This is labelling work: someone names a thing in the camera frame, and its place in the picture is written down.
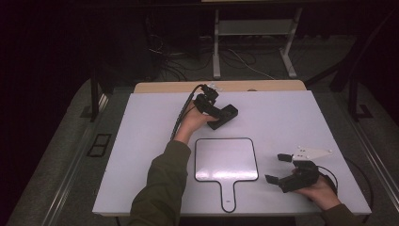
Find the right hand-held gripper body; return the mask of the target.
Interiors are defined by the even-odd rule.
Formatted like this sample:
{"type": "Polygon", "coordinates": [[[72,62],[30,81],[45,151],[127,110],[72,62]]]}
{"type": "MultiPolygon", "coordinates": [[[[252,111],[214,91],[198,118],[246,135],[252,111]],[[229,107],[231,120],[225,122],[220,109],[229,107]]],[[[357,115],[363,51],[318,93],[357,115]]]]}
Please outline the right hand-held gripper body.
{"type": "Polygon", "coordinates": [[[298,146],[292,153],[293,161],[290,162],[295,166],[293,174],[279,179],[278,186],[282,192],[287,193],[315,184],[321,172],[313,160],[330,154],[332,154],[331,150],[298,146]]]}

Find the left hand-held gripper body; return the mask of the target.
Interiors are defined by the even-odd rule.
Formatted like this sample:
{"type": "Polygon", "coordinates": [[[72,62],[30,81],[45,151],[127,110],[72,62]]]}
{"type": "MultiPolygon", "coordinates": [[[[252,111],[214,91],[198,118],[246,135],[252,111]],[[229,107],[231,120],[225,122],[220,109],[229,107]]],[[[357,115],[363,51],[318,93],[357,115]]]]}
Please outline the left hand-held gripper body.
{"type": "Polygon", "coordinates": [[[215,88],[205,84],[200,84],[199,88],[201,89],[201,93],[194,100],[194,105],[198,110],[210,110],[215,106],[219,93],[215,88]]]}

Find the black whiteboard eraser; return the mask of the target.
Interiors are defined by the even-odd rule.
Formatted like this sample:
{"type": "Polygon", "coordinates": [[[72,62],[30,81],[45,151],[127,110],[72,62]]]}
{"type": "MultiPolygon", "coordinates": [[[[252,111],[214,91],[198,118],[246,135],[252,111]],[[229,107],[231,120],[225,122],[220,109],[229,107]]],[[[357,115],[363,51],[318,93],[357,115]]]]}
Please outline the black whiteboard eraser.
{"type": "Polygon", "coordinates": [[[209,121],[208,126],[213,130],[218,129],[238,115],[238,109],[233,105],[227,105],[221,109],[221,116],[218,121],[209,121]]]}

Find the white handheld whiteboard black rim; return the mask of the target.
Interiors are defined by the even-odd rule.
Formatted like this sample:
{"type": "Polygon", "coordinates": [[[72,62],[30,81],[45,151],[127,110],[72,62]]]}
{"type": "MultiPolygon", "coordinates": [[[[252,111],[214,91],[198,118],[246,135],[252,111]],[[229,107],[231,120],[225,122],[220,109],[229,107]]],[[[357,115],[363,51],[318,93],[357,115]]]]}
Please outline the white handheld whiteboard black rim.
{"type": "Polygon", "coordinates": [[[195,142],[195,179],[218,183],[221,208],[236,208],[235,184],[259,178],[256,154],[250,138],[201,138],[195,142]]]}

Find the person's left hand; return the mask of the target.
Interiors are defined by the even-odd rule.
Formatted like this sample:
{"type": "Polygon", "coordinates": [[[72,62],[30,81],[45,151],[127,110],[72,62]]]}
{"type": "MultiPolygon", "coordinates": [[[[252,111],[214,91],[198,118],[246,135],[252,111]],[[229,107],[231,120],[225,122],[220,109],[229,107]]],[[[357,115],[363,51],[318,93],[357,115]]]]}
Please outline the person's left hand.
{"type": "Polygon", "coordinates": [[[200,113],[194,105],[190,106],[173,139],[188,144],[192,135],[208,121],[217,121],[217,118],[200,113]]]}

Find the person's right hand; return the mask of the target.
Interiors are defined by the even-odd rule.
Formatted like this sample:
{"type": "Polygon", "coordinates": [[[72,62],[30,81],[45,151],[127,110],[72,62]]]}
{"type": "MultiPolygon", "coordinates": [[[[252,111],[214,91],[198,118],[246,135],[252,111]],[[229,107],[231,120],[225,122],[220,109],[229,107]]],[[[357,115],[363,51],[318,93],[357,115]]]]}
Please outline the person's right hand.
{"type": "Polygon", "coordinates": [[[295,193],[307,197],[323,211],[327,211],[341,204],[338,196],[334,193],[323,176],[319,176],[317,182],[312,186],[295,190],[295,193]]]}

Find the white metal stand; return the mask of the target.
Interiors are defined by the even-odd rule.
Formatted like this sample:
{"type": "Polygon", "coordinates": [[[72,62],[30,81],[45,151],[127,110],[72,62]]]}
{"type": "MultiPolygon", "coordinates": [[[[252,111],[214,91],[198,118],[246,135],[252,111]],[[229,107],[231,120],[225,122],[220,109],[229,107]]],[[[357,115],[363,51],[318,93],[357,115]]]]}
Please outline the white metal stand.
{"type": "Polygon", "coordinates": [[[215,11],[213,77],[221,78],[219,38],[227,36],[285,36],[285,45],[279,49],[280,57],[290,78],[297,78],[294,63],[289,57],[295,32],[302,14],[302,8],[295,10],[292,19],[269,20],[221,20],[219,11],[215,11]]]}

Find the black metal stand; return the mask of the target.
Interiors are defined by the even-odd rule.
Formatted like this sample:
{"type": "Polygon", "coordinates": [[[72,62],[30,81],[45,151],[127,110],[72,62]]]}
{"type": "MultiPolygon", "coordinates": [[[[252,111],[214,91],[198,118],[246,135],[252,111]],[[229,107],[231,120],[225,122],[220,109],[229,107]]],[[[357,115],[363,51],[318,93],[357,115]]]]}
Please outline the black metal stand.
{"type": "Polygon", "coordinates": [[[359,81],[352,77],[349,80],[348,112],[354,121],[372,118],[372,113],[366,105],[358,104],[359,81]]]}

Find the black floor outlet frame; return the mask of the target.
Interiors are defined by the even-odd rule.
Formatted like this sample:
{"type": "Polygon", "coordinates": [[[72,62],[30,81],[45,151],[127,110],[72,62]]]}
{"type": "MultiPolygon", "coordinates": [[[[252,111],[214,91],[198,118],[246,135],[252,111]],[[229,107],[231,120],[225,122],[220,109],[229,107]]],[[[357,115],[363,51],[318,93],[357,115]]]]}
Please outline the black floor outlet frame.
{"type": "Polygon", "coordinates": [[[110,142],[111,134],[97,134],[87,152],[89,157],[103,157],[110,142]]]}

